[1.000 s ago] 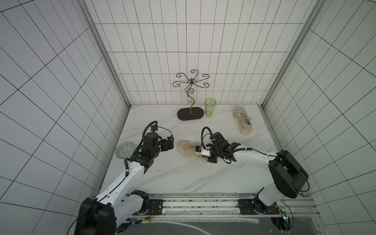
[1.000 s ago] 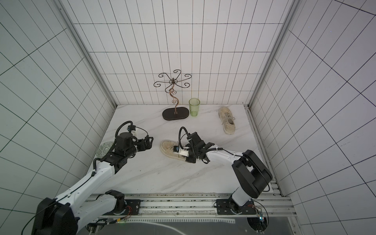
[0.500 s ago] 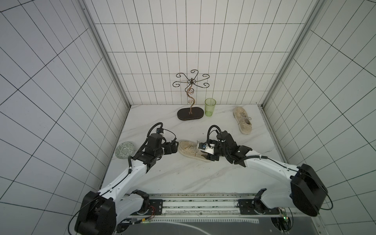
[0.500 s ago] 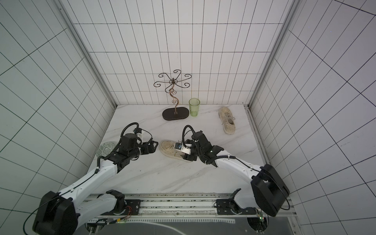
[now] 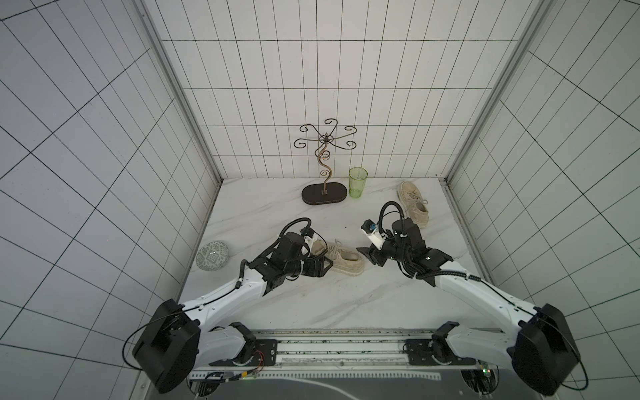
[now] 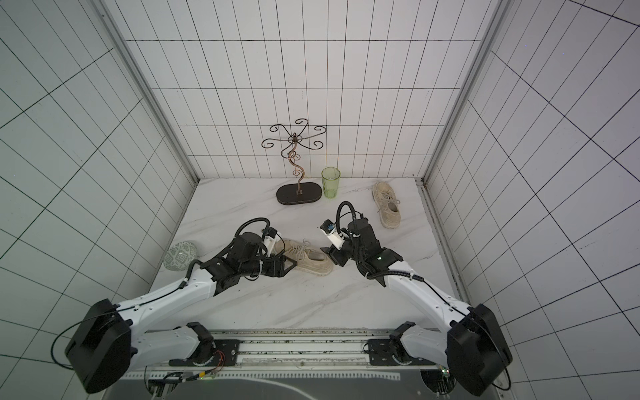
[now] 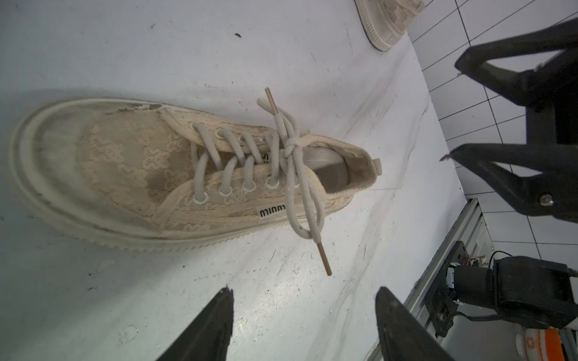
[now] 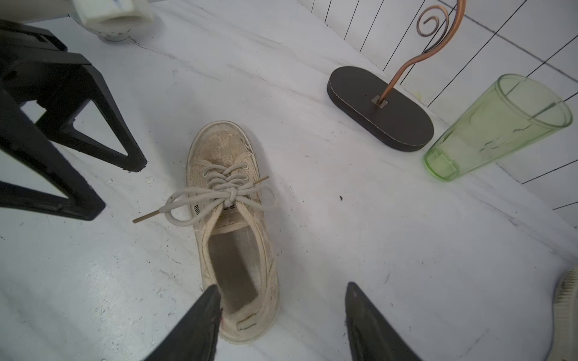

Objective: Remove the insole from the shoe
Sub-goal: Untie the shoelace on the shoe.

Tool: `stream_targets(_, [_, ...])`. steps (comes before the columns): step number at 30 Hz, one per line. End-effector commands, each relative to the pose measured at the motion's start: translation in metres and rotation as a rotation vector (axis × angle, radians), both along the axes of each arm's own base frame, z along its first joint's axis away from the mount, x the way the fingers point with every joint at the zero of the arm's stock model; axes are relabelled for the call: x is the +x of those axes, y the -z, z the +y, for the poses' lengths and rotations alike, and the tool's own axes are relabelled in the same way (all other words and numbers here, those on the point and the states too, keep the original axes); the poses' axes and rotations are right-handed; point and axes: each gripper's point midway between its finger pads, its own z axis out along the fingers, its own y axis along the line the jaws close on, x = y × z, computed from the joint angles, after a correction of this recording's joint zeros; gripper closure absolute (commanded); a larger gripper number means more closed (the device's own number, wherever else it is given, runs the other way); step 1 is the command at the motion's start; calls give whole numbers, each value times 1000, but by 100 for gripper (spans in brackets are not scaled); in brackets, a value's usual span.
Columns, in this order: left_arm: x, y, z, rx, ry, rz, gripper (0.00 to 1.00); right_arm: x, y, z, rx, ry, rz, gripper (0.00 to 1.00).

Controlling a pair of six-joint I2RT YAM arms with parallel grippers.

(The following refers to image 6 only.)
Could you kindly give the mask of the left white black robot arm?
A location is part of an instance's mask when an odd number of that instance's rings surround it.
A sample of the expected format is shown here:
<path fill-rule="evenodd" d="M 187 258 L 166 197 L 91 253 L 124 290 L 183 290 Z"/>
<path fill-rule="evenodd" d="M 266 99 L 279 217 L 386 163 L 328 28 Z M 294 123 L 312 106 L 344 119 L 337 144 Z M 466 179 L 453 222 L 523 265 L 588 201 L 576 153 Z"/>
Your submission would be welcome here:
<path fill-rule="evenodd" d="M 104 299 L 71 326 L 64 350 L 68 368 L 88 394 L 99 393 L 138 368 L 183 360 L 202 367 L 222 363 L 213 335 L 201 323 L 185 320 L 172 330 L 157 331 L 163 321 L 196 303 L 220 295 L 241 278 L 282 278 L 297 261 L 277 250 L 281 237 L 264 218 L 261 233 L 242 224 L 232 241 L 208 261 L 191 261 L 180 280 L 120 304 Z"/>

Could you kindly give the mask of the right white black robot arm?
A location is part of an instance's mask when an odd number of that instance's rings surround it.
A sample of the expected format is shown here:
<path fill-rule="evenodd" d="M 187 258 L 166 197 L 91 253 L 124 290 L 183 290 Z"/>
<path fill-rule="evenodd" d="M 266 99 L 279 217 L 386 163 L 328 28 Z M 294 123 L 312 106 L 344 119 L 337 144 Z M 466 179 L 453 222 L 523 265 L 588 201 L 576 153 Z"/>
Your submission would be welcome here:
<path fill-rule="evenodd" d="M 490 387 L 501 388 L 496 381 L 508 374 L 513 355 L 490 308 L 472 307 L 416 274 L 400 254 L 380 245 L 368 219 L 349 201 L 341 202 L 336 219 L 320 229 L 331 242 L 323 252 L 334 264 L 354 261 L 364 278 L 406 296 L 436 326 L 431 330 L 406 321 L 387 339 L 369 341 L 372 364 L 427 363 L 433 369 L 421 378 L 437 395 L 451 393 L 456 385 L 477 397 Z"/>

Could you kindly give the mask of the beige lace sneaker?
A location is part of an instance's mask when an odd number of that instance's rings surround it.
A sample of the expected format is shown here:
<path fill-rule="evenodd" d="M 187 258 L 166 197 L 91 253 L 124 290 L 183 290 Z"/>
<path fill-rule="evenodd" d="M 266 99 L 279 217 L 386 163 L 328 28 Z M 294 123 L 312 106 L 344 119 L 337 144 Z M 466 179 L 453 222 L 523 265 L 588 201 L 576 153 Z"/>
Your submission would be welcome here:
<path fill-rule="evenodd" d="M 388 183 L 380 181 L 373 185 L 372 195 L 378 207 L 381 224 L 388 229 L 398 228 L 402 217 L 398 207 L 400 201 L 393 188 Z"/>
<path fill-rule="evenodd" d="M 299 242 L 280 239 L 275 243 L 273 251 L 275 253 L 284 251 L 285 258 L 289 263 L 296 263 L 297 270 L 318 276 L 326 276 L 333 271 L 334 263 L 328 255 L 307 240 Z"/>

